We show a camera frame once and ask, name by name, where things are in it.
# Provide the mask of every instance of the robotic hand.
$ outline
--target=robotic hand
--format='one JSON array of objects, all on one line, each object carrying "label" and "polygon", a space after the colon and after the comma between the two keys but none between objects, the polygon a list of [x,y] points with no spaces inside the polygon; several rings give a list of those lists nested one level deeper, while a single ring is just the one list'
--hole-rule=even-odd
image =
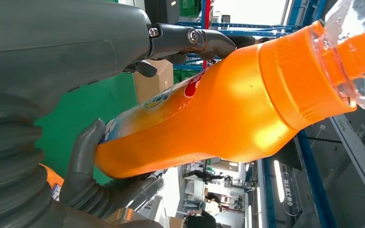
[{"label": "robotic hand", "polygon": [[[187,53],[210,59],[234,49],[222,34],[152,25],[144,11],[123,4],[0,0],[0,227],[113,227],[82,211],[105,218],[125,205],[126,192],[150,189],[145,187],[150,183],[159,187],[160,182],[149,176],[134,177],[136,186],[127,189],[118,189],[114,181],[96,184],[94,149],[104,131],[98,121],[78,137],[60,196],[73,208],[53,201],[47,173],[38,165],[44,154],[34,142],[42,131],[34,121],[82,85],[123,71],[153,75],[142,64],[145,59],[177,63]],[[129,224],[122,226],[149,227]]]},{"label": "robotic hand", "polygon": [[[146,58],[167,59],[173,64],[183,64],[189,53],[195,53],[204,60],[213,60],[216,56],[226,58],[236,50],[236,45],[229,38],[215,30],[153,24],[148,32],[150,52]],[[146,77],[153,77],[157,72],[144,60],[132,63],[124,70],[128,73],[135,71]]]},{"label": "robotic hand", "polygon": [[97,184],[93,179],[94,156],[105,129],[98,119],[77,136],[59,197],[60,202],[100,219],[121,208],[138,211],[163,186],[163,179],[151,174]]}]

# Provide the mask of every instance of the clear plastic bottle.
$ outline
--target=clear plastic bottle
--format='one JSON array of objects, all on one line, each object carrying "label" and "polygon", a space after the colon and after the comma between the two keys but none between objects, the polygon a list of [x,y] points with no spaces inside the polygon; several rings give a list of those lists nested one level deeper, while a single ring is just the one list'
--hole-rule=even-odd
[{"label": "clear plastic bottle", "polygon": [[[332,77],[328,73],[327,76],[332,82],[332,86],[338,92],[339,96],[350,107],[358,104],[365,109],[365,55],[358,54],[351,62],[344,62],[343,59],[347,56],[341,56],[340,48],[347,48],[353,52],[361,51],[365,48],[365,0],[340,0],[327,13],[325,18],[326,24],[324,34],[316,38],[314,37],[316,52],[333,52],[337,55],[337,63],[342,69],[342,77],[344,80],[337,80],[337,77]],[[363,40],[363,45],[355,45],[352,39]],[[321,57],[323,67],[330,68],[332,60],[324,60]],[[355,64],[359,66],[346,66],[346,64]]]}]

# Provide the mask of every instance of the green crate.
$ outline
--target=green crate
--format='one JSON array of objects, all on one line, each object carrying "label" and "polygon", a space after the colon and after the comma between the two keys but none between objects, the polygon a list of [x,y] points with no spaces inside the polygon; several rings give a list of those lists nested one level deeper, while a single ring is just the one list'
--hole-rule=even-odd
[{"label": "green crate", "polygon": [[185,79],[195,76],[197,74],[198,74],[198,71],[196,71],[196,70],[175,69],[175,70],[173,70],[174,84],[182,82]]},{"label": "green crate", "polygon": [[202,0],[180,0],[180,17],[198,16],[202,8]]}]

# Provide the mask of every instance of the bottle label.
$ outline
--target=bottle label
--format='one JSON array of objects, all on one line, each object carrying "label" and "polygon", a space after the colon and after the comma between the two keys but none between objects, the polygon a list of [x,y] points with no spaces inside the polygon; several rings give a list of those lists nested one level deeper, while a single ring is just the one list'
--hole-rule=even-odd
[{"label": "bottle label", "polygon": [[51,197],[54,200],[59,201],[60,192],[61,192],[61,186],[59,184],[55,184],[51,191]]},{"label": "bottle label", "polygon": [[204,72],[173,85],[149,101],[110,120],[100,143],[144,130],[179,113],[194,96]]}]

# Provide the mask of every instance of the fluorescent light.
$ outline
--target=fluorescent light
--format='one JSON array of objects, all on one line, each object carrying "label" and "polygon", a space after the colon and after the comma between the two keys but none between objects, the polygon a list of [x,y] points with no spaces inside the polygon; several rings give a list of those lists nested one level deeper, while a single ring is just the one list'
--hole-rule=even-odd
[{"label": "fluorescent light", "polygon": [[261,213],[261,190],[257,187],[258,213]]},{"label": "fluorescent light", "polygon": [[258,214],[258,227],[262,228],[262,215],[261,215],[261,213]]},{"label": "fluorescent light", "polygon": [[251,211],[251,205],[248,206],[248,228],[252,228],[252,211]]},{"label": "fluorescent light", "polygon": [[279,201],[282,203],[285,200],[285,193],[283,192],[282,174],[280,172],[279,161],[275,160],[273,165],[275,166],[276,185],[278,186]]}]

